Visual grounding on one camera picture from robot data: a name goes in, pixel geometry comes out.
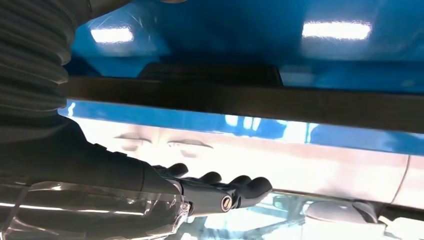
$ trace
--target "plastic wrap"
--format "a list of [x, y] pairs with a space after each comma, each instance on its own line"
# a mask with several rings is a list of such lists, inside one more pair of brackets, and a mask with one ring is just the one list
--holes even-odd
[[189, 212], [181, 195], [63, 182], [19, 189], [0, 184], [15, 193], [0, 196], [3, 240], [156, 239], [175, 233]]

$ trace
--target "glossy blue paint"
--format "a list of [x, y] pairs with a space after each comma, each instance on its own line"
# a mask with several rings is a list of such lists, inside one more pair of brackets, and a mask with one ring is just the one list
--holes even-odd
[[[286, 86], [423, 94], [422, 9], [420, 0], [134, 0], [81, 26], [66, 68], [135, 78], [151, 62], [266, 63]], [[410, 133], [72, 103], [76, 117], [424, 155], [424, 137]]]
[[64, 116], [424, 156], [424, 134], [69, 100]]
[[68, 69], [136, 77], [150, 62], [268, 63], [287, 86], [424, 93], [422, 9], [420, 0], [134, 0], [78, 29]]

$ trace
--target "robotic hand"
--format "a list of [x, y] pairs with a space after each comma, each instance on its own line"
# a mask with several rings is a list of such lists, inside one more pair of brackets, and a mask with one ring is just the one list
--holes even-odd
[[217, 172], [209, 172], [200, 178], [182, 177], [188, 169], [182, 163], [169, 168], [154, 166], [161, 176], [171, 182], [186, 197], [190, 215], [226, 213], [231, 209], [247, 208], [258, 204], [273, 189], [264, 177], [251, 179], [242, 175], [228, 184], [221, 183]]

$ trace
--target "blue surface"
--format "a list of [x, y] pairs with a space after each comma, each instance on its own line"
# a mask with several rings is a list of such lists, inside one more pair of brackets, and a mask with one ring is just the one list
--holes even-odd
[[[423, 9], [421, 0], [134, 0], [81, 26], [66, 68], [134, 78], [151, 62], [266, 63], [286, 86], [423, 94]], [[424, 137], [411, 133], [73, 102], [75, 117], [424, 155]]]
[[[69, 68], [136, 77], [150, 62], [268, 63], [287, 86], [424, 93], [422, 9], [421, 0], [134, 0], [78, 29]], [[109, 31], [95, 39], [98, 30]]]

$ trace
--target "joint screw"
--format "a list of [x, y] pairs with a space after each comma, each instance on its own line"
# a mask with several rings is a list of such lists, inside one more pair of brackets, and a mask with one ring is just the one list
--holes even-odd
[[226, 213], [231, 209], [232, 206], [233, 200], [231, 197], [229, 195], [224, 196], [221, 201], [221, 209]]

